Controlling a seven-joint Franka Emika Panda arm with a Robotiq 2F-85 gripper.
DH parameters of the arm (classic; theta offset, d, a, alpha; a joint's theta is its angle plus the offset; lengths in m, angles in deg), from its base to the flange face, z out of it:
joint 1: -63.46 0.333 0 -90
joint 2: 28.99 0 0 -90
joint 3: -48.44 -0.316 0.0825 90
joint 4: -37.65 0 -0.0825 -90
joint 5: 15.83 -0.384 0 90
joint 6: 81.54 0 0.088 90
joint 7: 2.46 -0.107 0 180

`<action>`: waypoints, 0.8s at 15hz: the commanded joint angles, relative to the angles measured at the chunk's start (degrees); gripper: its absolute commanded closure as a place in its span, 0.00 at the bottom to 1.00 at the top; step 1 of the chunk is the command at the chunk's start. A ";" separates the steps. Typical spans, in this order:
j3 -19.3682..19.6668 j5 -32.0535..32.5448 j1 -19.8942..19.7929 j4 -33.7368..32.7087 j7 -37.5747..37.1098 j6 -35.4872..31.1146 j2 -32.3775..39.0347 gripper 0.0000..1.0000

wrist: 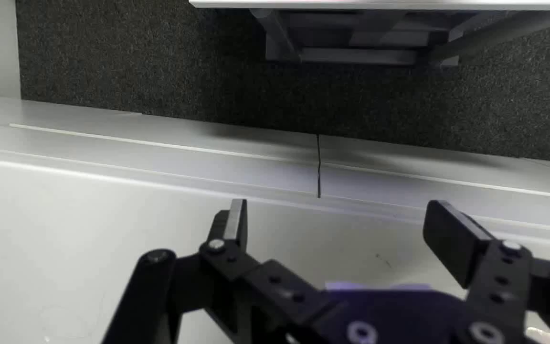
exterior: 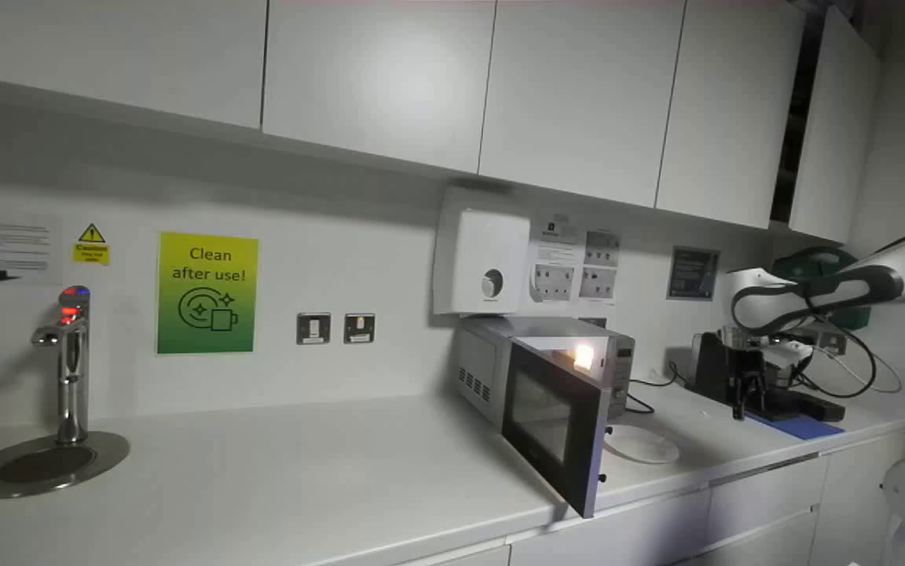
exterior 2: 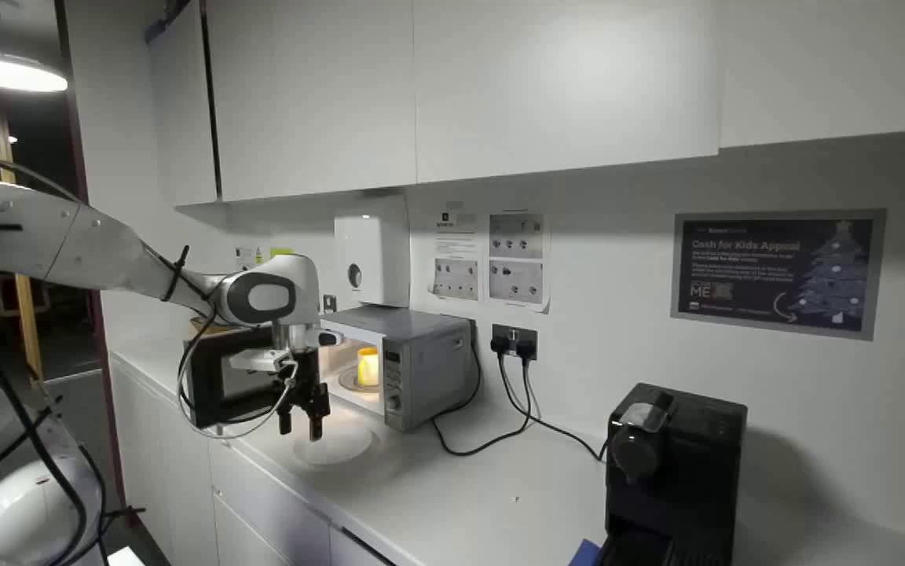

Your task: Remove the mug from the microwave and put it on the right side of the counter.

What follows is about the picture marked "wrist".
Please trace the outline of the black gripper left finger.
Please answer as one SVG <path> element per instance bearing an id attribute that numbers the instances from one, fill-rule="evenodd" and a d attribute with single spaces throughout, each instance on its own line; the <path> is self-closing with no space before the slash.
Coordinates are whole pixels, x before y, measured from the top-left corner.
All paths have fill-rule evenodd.
<path id="1" fill-rule="evenodd" d="M 228 210 L 214 216 L 207 246 L 212 252 L 222 252 L 228 244 L 245 250 L 249 242 L 249 212 L 245 198 L 233 198 Z"/>

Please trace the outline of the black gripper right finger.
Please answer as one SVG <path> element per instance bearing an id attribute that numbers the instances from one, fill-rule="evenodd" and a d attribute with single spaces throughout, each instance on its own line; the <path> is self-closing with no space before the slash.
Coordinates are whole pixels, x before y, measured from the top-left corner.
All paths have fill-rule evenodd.
<path id="1" fill-rule="evenodd" d="M 468 286 L 495 237 L 447 200 L 430 200 L 422 235 L 461 286 Z"/>

